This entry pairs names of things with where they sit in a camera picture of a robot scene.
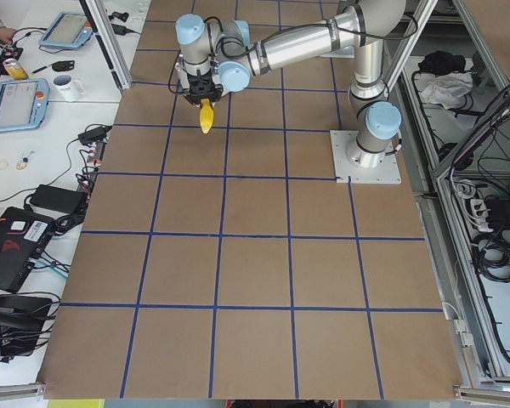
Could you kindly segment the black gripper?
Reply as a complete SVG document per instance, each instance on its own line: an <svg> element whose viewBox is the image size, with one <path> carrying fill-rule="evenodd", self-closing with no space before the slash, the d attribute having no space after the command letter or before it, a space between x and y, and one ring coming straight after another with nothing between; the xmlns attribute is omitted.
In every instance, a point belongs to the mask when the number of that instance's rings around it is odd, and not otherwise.
<svg viewBox="0 0 510 408"><path fill-rule="evenodd" d="M223 86L213 81L210 72L206 74L198 72L193 76L187 72L181 71L179 73L179 78L181 84L180 94L184 96L191 105L200 105L204 99L207 99L212 104L221 100Z"/></svg>

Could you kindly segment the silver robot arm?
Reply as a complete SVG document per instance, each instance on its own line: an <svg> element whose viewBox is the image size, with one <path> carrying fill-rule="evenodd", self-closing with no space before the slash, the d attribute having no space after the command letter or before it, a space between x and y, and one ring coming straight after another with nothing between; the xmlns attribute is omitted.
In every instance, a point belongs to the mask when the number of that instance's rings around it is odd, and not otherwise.
<svg viewBox="0 0 510 408"><path fill-rule="evenodd" d="M404 12L403 1L345 1L332 17L286 28L258 42L251 41L244 20L184 14L175 22L180 93L199 108L200 128L208 133L214 105L226 94L247 88L253 77L352 47L350 104L360 130L345 154L357 167L377 167L389 156L388 146L401 124L398 109L383 99L388 87L382 57L383 43Z"/></svg>

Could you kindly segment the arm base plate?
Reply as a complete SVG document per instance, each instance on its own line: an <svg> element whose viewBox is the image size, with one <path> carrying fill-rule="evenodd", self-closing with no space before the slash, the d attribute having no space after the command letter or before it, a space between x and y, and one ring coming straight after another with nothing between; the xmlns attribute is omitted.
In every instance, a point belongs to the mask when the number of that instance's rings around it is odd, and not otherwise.
<svg viewBox="0 0 510 408"><path fill-rule="evenodd" d="M401 184L395 154L369 153L357 144L358 131L331 130L331 150L338 183Z"/></svg>

